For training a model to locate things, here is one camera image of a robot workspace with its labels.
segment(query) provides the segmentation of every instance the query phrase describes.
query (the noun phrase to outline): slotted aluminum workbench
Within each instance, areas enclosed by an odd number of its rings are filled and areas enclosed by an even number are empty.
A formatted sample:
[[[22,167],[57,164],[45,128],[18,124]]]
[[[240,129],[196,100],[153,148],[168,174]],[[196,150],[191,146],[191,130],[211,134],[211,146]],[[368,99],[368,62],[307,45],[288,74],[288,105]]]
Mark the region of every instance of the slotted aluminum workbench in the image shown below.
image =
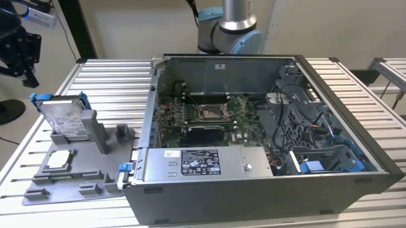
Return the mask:
[[[406,58],[375,58],[368,69],[376,70],[406,92]]]
[[[356,119],[406,172],[406,123],[339,62],[308,59]],[[56,94],[88,95],[105,127],[118,123],[136,130],[134,148],[150,80],[149,60],[88,60],[76,64]],[[22,206],[22,193],[50,145],[50,127],[36,121],[0,173],[0,227],[138,226],[124,197],[76,203]],[[404,227],[406,179],[379,195],[367,195],[339,215],[187,225],[207,227]]]

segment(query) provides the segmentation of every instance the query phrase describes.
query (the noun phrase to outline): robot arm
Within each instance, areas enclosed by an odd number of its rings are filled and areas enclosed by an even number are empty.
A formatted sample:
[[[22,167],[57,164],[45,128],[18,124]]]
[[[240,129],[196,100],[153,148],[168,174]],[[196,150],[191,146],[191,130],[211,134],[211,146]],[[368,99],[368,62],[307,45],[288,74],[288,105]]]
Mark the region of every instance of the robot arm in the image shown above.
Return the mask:
[[[34,77],[33,65],[38,63],[41,36],[30,34],[21,26],[20,18],[28,15],[17,14],[13,2],[25,4],[21,0],[0,0],[0,75],[16,77],[25,87],[34,88],[38,81]]]
[[[200,10],[197,49],[208,54],[257,54],[263,34],[255,27],[252,0],[223,0],[223,7]]]

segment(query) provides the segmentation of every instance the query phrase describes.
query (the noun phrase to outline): white sticker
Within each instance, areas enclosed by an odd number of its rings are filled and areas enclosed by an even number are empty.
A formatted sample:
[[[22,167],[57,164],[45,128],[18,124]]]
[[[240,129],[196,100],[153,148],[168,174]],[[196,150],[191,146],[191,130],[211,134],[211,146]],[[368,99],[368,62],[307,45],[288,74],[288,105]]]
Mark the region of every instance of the white sticker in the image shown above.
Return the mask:
[[[225,64],[216,64],[215,69],[216,70],[224,70],[225,69]]]
[[[164,151],[165,158],[177,158],[180,156],[180,151]]]
[[[65,137],[86,135],[86,129],[81,123],[80,117],[57,117],[53,118],[56,128]]]

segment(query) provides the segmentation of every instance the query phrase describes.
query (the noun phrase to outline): warning label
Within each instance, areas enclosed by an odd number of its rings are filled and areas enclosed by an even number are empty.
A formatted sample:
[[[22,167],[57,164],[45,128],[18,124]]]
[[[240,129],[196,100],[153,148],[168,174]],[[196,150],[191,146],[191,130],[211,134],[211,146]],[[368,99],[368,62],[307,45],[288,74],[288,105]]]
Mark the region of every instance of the warning label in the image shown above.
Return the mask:
[[[86,129],[80,121],[80,117],[57,117],[53,118],[56,128],[66,137],[86,135]]]
[[[181,151],[181,174],[185,176],[221,174],[217,150]]]

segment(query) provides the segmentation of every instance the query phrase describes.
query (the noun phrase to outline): circuit board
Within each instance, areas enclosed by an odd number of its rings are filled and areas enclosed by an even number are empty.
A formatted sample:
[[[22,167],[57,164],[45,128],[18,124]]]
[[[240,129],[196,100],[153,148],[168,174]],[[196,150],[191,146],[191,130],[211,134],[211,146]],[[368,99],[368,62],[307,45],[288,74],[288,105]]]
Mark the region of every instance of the circuit board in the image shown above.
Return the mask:
[[[160,98],[158,125],[164,148],[196,146],[268,147],[265,131],[259,123],[253,101],[248,96],[221,98]],[[192,139],[191,130],[200,131]]]

